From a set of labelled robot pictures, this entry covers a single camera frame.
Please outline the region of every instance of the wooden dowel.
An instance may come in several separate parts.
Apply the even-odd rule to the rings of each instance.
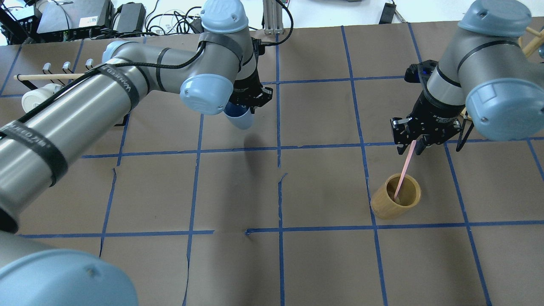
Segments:
[[[19,81],[38,81],[44,80],[48,81],[50,79],[76,79],[81,77],[83,74],[56,74],[56,75],[16,75],[13,76],[13,79]]]
[[[539,34],[541,35],[533,38],[527,44],[527,46],[523,48],[523,53],[526,57],[530,57],[531,54],[533,54],[542,44],[544,44],[544,30],[542,30]]]
[[[539,32],[539,31],[537,31],[537,30],[535,30],[535,29],[533,29],[533,28],[527,27],[527,28],[525,29],[525,31],[531,33],[532,35],[534,35],[534,36],[536,36],[536,37],[542,37],[542,36],[544,36],[544,33]]]

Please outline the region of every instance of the electronic device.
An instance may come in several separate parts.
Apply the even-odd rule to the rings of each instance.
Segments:
[[[397,9],[397,6],[395,4],[385,3],[384,10],[381,12],[379,24],[382,25],[384,23],[393,22],[393,17],[395,16],[396,9]]]
[[[121,7],[114,30],[119,33],[141,32],[144,27],[145,8],[141,3],[127,3]]]
[[[112,25],[111,0],[58,0],[43,12],[38,34],[46,42],[83,39]]]
[[[9,45],[22,44],[27,36],[37,40],[36,30],[41,18],[41,12],[34,6],[12,10],[5,15],[7,20],[2,20],[2,34],[6,37]]]

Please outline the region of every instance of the black box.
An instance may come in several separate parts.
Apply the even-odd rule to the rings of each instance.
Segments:
[[[144,26],[145,8],[141,3],[126,3],[121,7],[117,26],[114,30],[119,33],[141,32]]]
[[[48,3],[42,14],[38,34],[46,42],[97,36],[112,24],[111,0],[57,0]]]
[[[395,4],[386,3],[384,5],[384,10],[381,12],[379,24],[382,25],[384,23],[393,22],[393,16],[395,16],[396,9],[397,6]]]

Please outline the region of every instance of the black strap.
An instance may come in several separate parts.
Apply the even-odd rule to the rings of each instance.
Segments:
[[[453,86],[455,86],[455,87],[461,88],[461,83],[456,82],[456,81],[453,81],[453,80],[450,79],[448,76],[446,76],[446,75],[444,74],[444,72],[442,72],[442,70],[440,70],[440,64],[436,65],[436,72],[438,73],[439,76],[442,77],[442,79],[444,79],[444,81],[450,83],[451,85],[453,85]]]
[[[7,137],[26,146],[40,156],[51,169],[51,186],[55,185],[68,171],[68,163],[60,150],[38,131],[15,120],[0,131]]]
[[[199,44],[202,41],[212,42],[214,44],[218,44],[229,49],[238,58],[240,63],[242,63],[242,58],[244,57],[244,50],[234,39],[228,37],[227,35],[204,32],[200,34]]]
[[[495,40],[495,41],[490,41],[490,42],[487,42],[483,45],[479,45],[478,47],[472,49],[470,52],[468,52],[462,59],[461,59],[461,62],[459,62],[459,65],[457,66],[457,73],[459,73],[459,70],[461,69],[461,66],[463,66],[463,63],[473,54],[475,54],[476,52],[482,50],[483,48],[487,48],[487,47],[491,47],[491,46],[495,46],[495,45],[513,45],[513,46],[516,46],[516,47],[520,47],[517,43],[513,42],[513,41],[509,41],[509,40]]]
[[[125,57],[122,57],[122,56],[115,56],[115,58],[119,58],[119,59],[122,59],[128,63],[131,63],[132,61],[129,60],[128,58],[125,58]],[[151,91],[151,85],[149,83],[149,78],[147,78],[147,74],[143,71],[143,69],[140,67],[140,66],[134,66],[136,69],[138,69],[138,71],[140,71],[141,75],[144,77],[144,80],[145,80],[145,84],[147,85],[147,93],[149,93]]]
[[[23,83],[23,85],[25,85],[27,88],[29,88],[30,90],[38,89],[36,87],[36,85],[34,85],[31,81],[26,81],[26,80],[23,81],[23,80],[19,79],[19,76],[20,76],[20,74],[17,75],[17,81]]]
[[[157,58],[157,65],[160,65],[162,62],[163,62],[163,57],[164,55],[166,54],[166,52],[168,50],[170,50],[171,48],[164,48],[160,54],[159,54],[159,57]],[[157,78],[157,84],[159,85],[159,89],[162,90],[162,91],[166,91],[166,89],[164,89],[164,86],[163,86],[163,81],[161,80],[160,78],[160,68],[156,68],[155,69],[156,71],[156,78]]]
[[[119,69],[111,64],[103,64],[96,67],[96,69],[100,71],[101,74],[108,76],[123,87],[128,97],[131,99],[131,110],[138,105],[138,102],[140,102],[140,94],[138,94],[138,89],[128,77],[119,71]]]

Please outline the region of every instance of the black cable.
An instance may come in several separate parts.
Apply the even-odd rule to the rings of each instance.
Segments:
[[[287,12],[287,15],[289,16],[289,20],[291,21],[289,34],[287,34],[287,36],[282,41],[279,41],[279,42],[263,42],[262,43],[263,46],[278,46],[278,45],[281,45],[282,43],[286,42],[289,39],[289,37],[291,36],[291,34],[293,33],[293,15],[291,15],[291,12],[285,6],[285,4],[283,2],[281,2],[281,0],[276,0],[276,2],[281,6],[282,9],[285,10],[285,12]]]
[[[2,6],[4,7],[5,11],[11,15],[11,18],[13,18],[13,20],[21,27],[21,29],[23,29],[23,32],[27,35],[27,37],[30,37],[30,34],[28,33],[28,31],[17,21],[17,18],[15,18],[15,16],[11,13],[11,11],[9,10],[8,7],[5,6],[4,2],[2,1]]]
[[[162,64],[154,64],[154,63],[133,63],[133,62],[118,63],[113,65],[115,67],[143,66],[143,67],[152,67],[152,68],[159,68],[159,69],[181,69],[192,64],[203,53],[205,48],[206,48],[206,42],[203,41],[202,44],[200,45],[200,48],[196,52],[196,54],[185,63],[179,64],[179,65],[162,65]]]
[[[149,31],[149,32],[153,32],[153,31],[152,31],[153,28],[159,28],[159,30],[163,31],[163,34],[166,34],[166,30],[165,30],[163,27],[161,27],[161,26],[151,26],[151,27],[149,27],[148,31]]]
[[[131,35],[150,35],[150,36],[160,36],[157,33],[153,32],[142,32],[142,31],[134,31],[134,32],[121,32],[117,33],[113,36],[113,38],[123,38]]]
[[[159,17],[162,17],[162,16],[181,16],[181,14],[179,14],[178,12],[175,12],[177,13],[178,15],[175,15],[175,14],[159,14],[159,15],[155,15],[153,16],[151,19],[149,19],[149,22],[146,24],[145,28],[146,28],[146,31],[147,32],[151,32],[151,29],[153,27],[160,27],[160,26],[150,26],[151,25],[151,22],[155,19],[155,18],[159,18]],[[187,18],[191,18],[191,19],[194,19],[194,18],[197,18],[197,16],[187,16]],[[185,18],[185,16],[183,16],[183,19],[180,20],[180,24],[182,22],[186,22],[186,24],[190,27],[191,24],[189,23],[189,21]],[[177,27],[178,23],[175,23],[173,25],[173,28]],[[172,32],[172,29],[168,30],[168,31],[164,31],[165,33],[169,33],[170,35],[170,32]]]
[[[187,13],[185,13],[185,18],[187,19],[187,17],[189,17],[189,13],[192,11],[192,10],[196,10],[196,9],[201,9],[202,7],[192,7],[190,8]]]
[[[145,19],[144,19],[144,24],[145,24],[145,30],[147,31],[148,30],[148,27],[149,27],[149,23],[151,21],[147,21],[147,19],[149,19],[149,16],[151,16],[151,14],[155,13],[155,11],[157,10],[157,5],[159,4],[159,0],[157,0],[155,2],[155,7],[153,8],[153,10],[151,11],[151,13],[149,13],[147,16],[145,16]]]
[[[70,35],[70,23],[69,23],[69,21],[68,21],[68,13],[67,13],[66,10],[63,8],[63,6],[60,5],[60,4],[57,2],[57,0],[51,0],[51,1],[53,1],[56,5],[58,5],[58,6],[63,10],[63,12],[64,12],[64,18],[66,18],[66,26],[67,26],[67,28],[68,28],[67,32],[68,32],[68,35]]]

